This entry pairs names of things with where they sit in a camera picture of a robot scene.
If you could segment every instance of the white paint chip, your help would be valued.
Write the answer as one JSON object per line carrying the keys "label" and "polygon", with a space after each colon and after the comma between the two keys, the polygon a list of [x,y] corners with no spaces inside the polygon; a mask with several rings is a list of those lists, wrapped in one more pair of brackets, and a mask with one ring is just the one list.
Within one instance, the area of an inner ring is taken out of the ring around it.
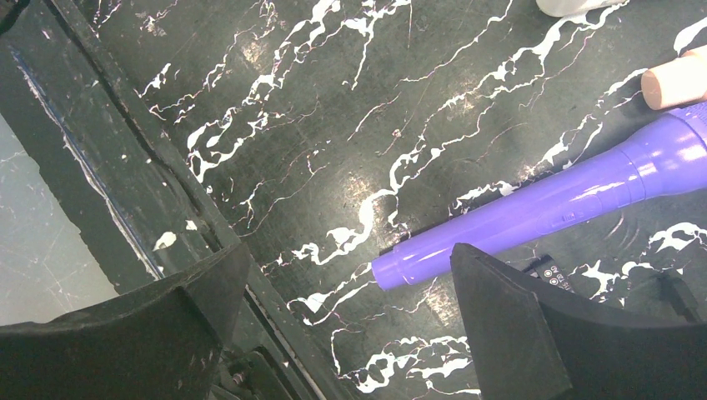
{"label": "white paint chip", "polygon": [[153,248],[153,251],[156,252],[157,250],[162,250],[163,248],[168,248],[174,244],[174,242],[177,242],[177,235],[175,235],[172,232],[165,232],[162,234],[162,236],[157,240],[155,243],[155,247]]}
{"label": "white paint chip", "polygon": [[680,55],[683,50],[688,47],[692,41],[694,41],[694,38],[697,37],[699,31],[705,28],[707,28],[707,17],[700,19],[698,22],[695,22],[680,31],[675,37],[675,43],[673,44],[673,49],[675,52]]}

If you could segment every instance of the white object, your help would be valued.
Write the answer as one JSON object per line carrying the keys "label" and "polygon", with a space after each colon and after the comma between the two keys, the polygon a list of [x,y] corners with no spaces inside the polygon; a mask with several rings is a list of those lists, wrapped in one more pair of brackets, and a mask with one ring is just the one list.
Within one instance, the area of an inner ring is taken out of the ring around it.
{"label": "white object", "polygon": [[646,71],[641,77],[641,91],[654,110],[707,101],[707,46]]}
{"label": "white object", "polygon": [[163,248],[168,248],[174,244],[174,242],[177,242],[177,235],[175,235],[172,232],[165,232],[162,234],[162,236],[157,239],[157,242],[155,243],[155,247],[153,248],[153,251],[156,252],[157,250],[162,250]]}
{"label": "white object", "polygon": [[551,17],[567,17],[586,13],[595,8],[607,7],[612,4],[623,3],[626,0],[536,0],[543,13]]}

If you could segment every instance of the purple handle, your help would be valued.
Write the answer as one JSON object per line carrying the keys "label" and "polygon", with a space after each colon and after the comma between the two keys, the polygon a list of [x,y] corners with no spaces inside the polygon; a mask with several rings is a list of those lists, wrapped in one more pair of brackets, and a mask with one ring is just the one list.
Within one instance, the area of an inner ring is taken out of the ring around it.
{"label": "purple handle", "polygon": [[707,102],[662,114],[628,140],[399,243],[373,260],[378,285],[413,285],[450,270],[455,243],[500,253],[626,205],[707,188]]}

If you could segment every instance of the black marble surface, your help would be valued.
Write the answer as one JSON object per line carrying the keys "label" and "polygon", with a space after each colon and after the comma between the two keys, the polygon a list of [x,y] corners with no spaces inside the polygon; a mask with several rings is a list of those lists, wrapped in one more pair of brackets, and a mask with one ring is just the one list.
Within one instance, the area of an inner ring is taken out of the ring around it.
{"label": "black marble surface", "polygon": [[[78,3],[361,398],[479,393],[451,278],[383,292],[370,260],[626,139],[658,115],[640,74],[707,44],[698,1],[562,20],[532,0]],[[707,298],[703,203],[650,200],[499,257],[550,254],[579,294],[675,318],[654,275]]]}

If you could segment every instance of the gray surface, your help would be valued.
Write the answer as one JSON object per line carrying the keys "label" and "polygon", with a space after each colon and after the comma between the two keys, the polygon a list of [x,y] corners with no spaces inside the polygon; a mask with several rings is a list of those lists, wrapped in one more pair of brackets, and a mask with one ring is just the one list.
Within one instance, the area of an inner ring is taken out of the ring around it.
{"label": "gray surface", "polygon": [[0,116],[0,325],[45,323],[115,296]]}

